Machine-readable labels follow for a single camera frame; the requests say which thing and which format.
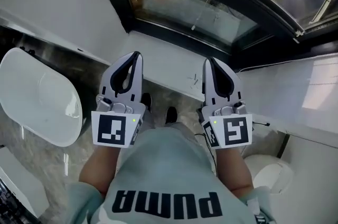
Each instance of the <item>gray t-shirt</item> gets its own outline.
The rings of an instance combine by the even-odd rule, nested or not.
[[[264,224],[273,220],[268,195],[258,188],[237,199],[212,173],[200,145],[177,129],[157,128],[128,149],[105,199],[85,183],[68,187],[66,223]],[[256,201],[256,215],[249,200]]]

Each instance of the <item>white toilet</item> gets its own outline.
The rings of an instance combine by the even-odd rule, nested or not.
[[[270,155],[252,155],[245,158],[253,187],[267,186],[271,194],[282,194],[290,186],[294,172],[283,160]]]
[[[0,148],[0,179],[35,217],[40,217],[49,207],[40,180],[26,170],[6,147]]]
[[[80,135],[82,105],[74,85],[19,48],[0,63],[0,104],[12,120],[56,146]]]

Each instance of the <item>marble floor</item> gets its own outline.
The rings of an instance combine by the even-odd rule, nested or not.
[[[68,76],[79,79],[93,93],[97,93],[101,75],[107,69],[106,65],[27,36],[16,45],[24,46],[26,50],[35,50],[36,55],[52,63]],[[203,133],[195,112],[201,105],[199,101],[146,80],[143,92],[152,95],[156,126],[163,126],[167,108],[175,106],[179,112],[179,121],[186,124],[194,133]],[[196,138],[213,163],[204,137],[196,136]],[[271,133],[265,138],[254,137],[252,145],[241,148],[242,154],[245,156],[255,153],[277,155],[283,139],[282,133]],[[62,219],[67,207],[65,187],[78,180],[83,165],[95,149],[91,129],[88,128],[71,146],[56,147],[9,119],[0,108],[1,144],[7,146],[22,165],[45,186],[50,207],[40,217],[41,222],[63,223]]]

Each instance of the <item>black cable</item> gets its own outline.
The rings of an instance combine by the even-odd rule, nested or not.
[[[210,152],[211,157],[212,157],[212,159],[213,159],[213,163],[214,163],[214,165],[215,165],[216,176],[218,177],[216,160],[215,160],[215,157],[213,156],[213,154],[212,154],[212,152],[211,152],[211,149],[210,149],[210,147],[209,147],[208,141],[206,140],[206,135],[205,135],[205,134],[195,134],[195,136],[203,136],[203,137],[204,137],[206,146],[207,146],[208,149],[209,149],[209,152]]]
[[[261,124],[261,123],[255,123],[255,122],[252,122],[253,124],[256,124],[256,125],[264,125],[264,126],[270,126],[270,123],[266,123],[266,124]]]
[[[285,151],[285,148],[286,148],[286,145],[287,145],[287,143],[289,141],[289,138],[290,138],[290,135],[289,134],[285,134],[285,137],[284,137],[283,142],[282,142],[282,144],[280,146],[279,152],[278,152],[278,154],[276,156],[277,158],[281,159],[281,156],[283,155],[283,153]]]

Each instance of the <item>foot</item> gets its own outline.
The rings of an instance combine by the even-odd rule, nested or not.
[[[149,111],[152,109],[152,97],[147,92],[142,95],[141,103],[144,104]]]
[[[177,110],[174,107],[170,107],[167,110],[167,114],[165,116],[165,124],[175,123],[177,121]]]

